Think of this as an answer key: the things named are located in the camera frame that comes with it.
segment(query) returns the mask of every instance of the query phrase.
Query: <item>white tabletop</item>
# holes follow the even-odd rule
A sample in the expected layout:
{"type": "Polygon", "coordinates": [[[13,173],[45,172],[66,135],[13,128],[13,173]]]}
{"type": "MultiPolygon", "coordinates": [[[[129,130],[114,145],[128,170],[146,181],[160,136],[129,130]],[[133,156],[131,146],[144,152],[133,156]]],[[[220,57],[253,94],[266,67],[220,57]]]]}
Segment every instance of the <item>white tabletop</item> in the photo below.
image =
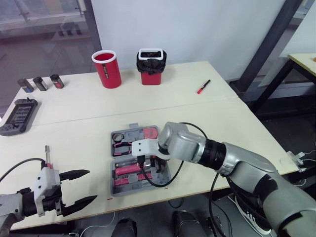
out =
{"type": "Polygon", "coordinates": [[[288,57],[316,76],[316,53],[292,53],[288,57]]]}
{"type": "Polygon", "coordinates": [[[65,84],[62,89],[55,88],[49,78],[43,78],[49,86],[47,91],[38,90],[30,80],[34,92],[20,89],[13,101],[36,99],[41,105],[33,124],[48,124],[238,98],[208,62],[168,65],[158,86],[142,85],[136,69],[122,71],[121,77],[122,85],[115,89],[104,88],[97,73],[60,76],[65,84]],[[211,83],[197,94],[209,79],[211,83]]]}

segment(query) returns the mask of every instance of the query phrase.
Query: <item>white wall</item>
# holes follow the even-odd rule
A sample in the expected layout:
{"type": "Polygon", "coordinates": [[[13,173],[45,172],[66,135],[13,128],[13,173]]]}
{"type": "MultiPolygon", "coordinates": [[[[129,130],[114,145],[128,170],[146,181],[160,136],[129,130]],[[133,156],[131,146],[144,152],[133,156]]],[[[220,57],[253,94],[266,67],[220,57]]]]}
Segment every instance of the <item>white wall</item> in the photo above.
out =
{"type": "Polygon", "coordinates": [[[287,57],[291,53],[316,53],[316,2],[287,43],[280,57],[287,57]]]}
{"type": "Polygon", "coordinates": [[[209,61],[239,78],[285,0],[92,0],[103,49],[121,69],[140,48],[162,48],[167,64],[209,61]]]}

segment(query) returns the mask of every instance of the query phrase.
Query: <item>robotic arm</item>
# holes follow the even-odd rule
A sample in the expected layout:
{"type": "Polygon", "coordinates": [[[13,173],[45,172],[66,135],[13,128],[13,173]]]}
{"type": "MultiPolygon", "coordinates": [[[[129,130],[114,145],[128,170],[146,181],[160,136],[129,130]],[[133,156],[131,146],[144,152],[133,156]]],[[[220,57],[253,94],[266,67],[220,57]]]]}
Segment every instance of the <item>robotic arm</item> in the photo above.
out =
{"type": "Polygon", "coordinates": [[[54,209],[57,216],[68,216],[86,207],[97,196],[82,198],[66,207],[60,185],[63,180],[77,179],[87,173],[88,170],[72,170],[59,174],[51,164],[46,164],[36,177],[34,191],[25,188],[16,194],[0,195],[0,237],[8,237],[11,226],[26,216],[38,214],[40,217],[54,209]]]}
{"type": "Polygon", "coordinates": [[[132,155],[177,158],[212,168],[226,176],[231,187],[257,196],[267,220],[281,237],[316,233],[316,201],[256,153],[191,133],[184,124],[167,122],[157,139],[133,142],[132,155]]]}

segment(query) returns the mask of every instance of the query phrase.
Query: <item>pink tool handle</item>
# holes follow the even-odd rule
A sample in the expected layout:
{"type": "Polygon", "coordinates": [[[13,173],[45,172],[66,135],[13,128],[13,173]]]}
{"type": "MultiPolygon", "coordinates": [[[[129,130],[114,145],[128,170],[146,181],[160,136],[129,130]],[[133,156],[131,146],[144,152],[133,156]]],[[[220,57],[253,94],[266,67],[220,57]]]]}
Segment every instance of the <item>pink tool handle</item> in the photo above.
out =
{"type": "Polygon", "coordinates": [[[115,170],[116,175],[123,175],[123,174],[129,174],[140,171],[140,167],[138,164],[132,164],[125,167],[120,167],[115,170]]]}
{"type": "Polygon", "coordinates": [[[128,178],[114,180],[114,186],[128,184],[128,178]]]}
{"type": "MultiPolygon", "coordinates": [[[[153,178],[152,175],[151,175],[151,173],[147,173],[146,175],[147,175],[147,177],[148,177],[149,179],[152,179],[152,178],[153,178]]],[[[146,179],[146,178],[145,178],[145,176],[144,176],[143,174],[139,174],[139,175],[138,175],[138,181],[141,181],[141,180],[144,180],[144,179],[146,179]]]]}

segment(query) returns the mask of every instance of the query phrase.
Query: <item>white rim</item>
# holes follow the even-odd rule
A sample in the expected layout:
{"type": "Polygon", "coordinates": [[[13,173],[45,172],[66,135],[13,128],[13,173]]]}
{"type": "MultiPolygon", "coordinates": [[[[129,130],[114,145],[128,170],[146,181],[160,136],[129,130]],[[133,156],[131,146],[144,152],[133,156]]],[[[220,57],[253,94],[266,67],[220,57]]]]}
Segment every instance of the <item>white rim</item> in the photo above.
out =
{"type": "Polygon", "coordinates": [[[141,48],[138,52],[138,59],[139,60],[147,60],[150,58],[143,58],[141,57],[141,53],[150,53],[150,52],[160,52],[160,57],[151,57],[151,58],[155,58],[158,60],[162,60],[163,59],[163,50],[161,48],[141,48]]]}
{"type": "Polygon", "coordinates": [[[91,56],[91,58],[92,58],[92,61],[95,63],[110,63],[110,62],[113,62],[117,58],[117,54],[112,50],[100,50],[100,51],[95,52],[91,56]],[[104,53],[111,53],[111,54],[113,54],[113,57],[108,59],[108,60],[96,60],[95,59],[96,56],[99,56],[99,55],[104,54],[104,53]]]}

